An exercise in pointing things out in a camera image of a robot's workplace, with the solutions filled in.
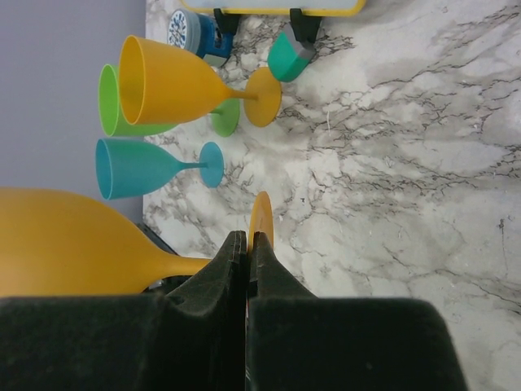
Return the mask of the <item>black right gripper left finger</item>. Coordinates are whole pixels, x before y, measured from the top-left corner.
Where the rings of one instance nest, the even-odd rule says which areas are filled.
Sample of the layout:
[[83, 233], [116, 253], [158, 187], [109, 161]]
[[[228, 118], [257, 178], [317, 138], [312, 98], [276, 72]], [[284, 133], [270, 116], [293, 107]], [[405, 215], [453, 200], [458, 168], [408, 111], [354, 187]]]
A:
[[167, 295], [7, 298], [4, 390], [242, 390], [247, 236]]

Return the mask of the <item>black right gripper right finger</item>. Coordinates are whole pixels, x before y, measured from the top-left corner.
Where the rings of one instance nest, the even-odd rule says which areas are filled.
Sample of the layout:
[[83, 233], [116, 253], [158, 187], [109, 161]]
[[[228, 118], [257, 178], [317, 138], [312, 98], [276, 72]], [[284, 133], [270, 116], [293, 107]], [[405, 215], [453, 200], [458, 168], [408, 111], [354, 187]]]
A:
[[431, 303], [316, 297], [278, 261], [262, 232], [254, 237], [252, 273], [252, 389], [466, 389], [449, 330]]

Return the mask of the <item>yellow plastic wine glass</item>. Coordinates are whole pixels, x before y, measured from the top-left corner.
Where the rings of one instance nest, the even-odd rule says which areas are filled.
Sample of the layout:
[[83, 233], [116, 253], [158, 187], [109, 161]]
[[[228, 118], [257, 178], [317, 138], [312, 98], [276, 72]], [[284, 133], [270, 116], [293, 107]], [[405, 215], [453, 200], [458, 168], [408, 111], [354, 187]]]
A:
[[157, 254], [123, 214], [52, 189], [1, 189], [1, 297], [139, 294], [168, 276], [196, 275], [207, 258]]

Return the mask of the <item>blue plastic wine glass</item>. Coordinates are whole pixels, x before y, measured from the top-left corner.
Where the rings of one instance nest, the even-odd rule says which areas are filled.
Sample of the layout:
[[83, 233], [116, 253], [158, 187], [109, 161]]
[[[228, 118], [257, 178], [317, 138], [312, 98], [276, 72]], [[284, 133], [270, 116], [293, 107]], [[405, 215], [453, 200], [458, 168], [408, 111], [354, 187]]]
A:
[[152, 193], [185, 169], [197, 169], [205, 186], [217, 187], [224, 176], [221, 149], [214, 142], [205, 143], [199, 160], [186, 163], [144, 141], [101, 138], [96, 144], [95, 170], [105, 200]]

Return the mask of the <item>green plastic wine glass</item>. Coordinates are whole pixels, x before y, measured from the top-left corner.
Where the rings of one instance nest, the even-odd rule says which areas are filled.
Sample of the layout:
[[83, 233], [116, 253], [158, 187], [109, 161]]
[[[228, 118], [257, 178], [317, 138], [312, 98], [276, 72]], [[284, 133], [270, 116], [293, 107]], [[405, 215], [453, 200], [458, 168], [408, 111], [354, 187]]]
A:
[[[177, 124], [131, 125], [124, 117], [119, 96], [118, 67], [105, 64], [99, 75], [99, 118], [103, 132], [108, 137], [146, 137], [170, 131]], [[221, 137], [235, 132], [239, 123], [240, 103], [227, 99], [210, 112], [212, 128]]]

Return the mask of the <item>orange plastic wine glass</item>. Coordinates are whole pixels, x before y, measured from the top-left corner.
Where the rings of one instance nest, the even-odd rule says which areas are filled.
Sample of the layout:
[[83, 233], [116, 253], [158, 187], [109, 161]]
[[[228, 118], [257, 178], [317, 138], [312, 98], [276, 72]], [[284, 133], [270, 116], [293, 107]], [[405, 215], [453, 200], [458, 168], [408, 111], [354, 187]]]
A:
[[227, 99], [242, 99], [248, 120], [266, 127], [278, 115], [282, 86], [267, 67], [244, 90], [234, 90], [197, 55], [129, 35], [120, 51], [119, 95], [132, 125], [180, 124], [199, 119]]

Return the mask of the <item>teal whiteboard eraser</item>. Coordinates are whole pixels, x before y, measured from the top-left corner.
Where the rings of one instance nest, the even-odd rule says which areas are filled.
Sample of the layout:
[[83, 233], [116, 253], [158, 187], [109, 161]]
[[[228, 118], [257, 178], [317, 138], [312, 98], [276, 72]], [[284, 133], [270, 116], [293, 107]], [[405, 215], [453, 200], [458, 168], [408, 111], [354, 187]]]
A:
[[269, 70], [279, 81], [294, 81], [315, 54], [314, 45], [309, 42], [299, 42], [291, 25], [285, 24], [269, 51]]

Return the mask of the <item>blue labelled round container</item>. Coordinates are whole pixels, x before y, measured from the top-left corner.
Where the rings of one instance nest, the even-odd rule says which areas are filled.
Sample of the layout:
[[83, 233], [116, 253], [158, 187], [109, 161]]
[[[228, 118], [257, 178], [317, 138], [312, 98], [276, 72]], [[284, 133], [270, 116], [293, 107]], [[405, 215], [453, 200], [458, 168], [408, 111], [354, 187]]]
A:
[[178, 8], [172, 14], [167, 43], [193, 53], [213, 67], [229, 59], [234, 37], [223, 33], [210, 16]]

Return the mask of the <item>yellow framed whiteboard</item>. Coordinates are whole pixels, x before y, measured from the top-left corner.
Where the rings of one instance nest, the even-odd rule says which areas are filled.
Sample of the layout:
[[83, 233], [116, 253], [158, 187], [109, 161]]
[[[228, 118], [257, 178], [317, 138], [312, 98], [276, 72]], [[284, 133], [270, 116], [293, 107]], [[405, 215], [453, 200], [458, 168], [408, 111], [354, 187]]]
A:
[[181, 4], [191, 11], [213, 15], [288, 16], [296, 40], [315, 43], [322, 18], [354, 16], [366, 1], [181, 1]]

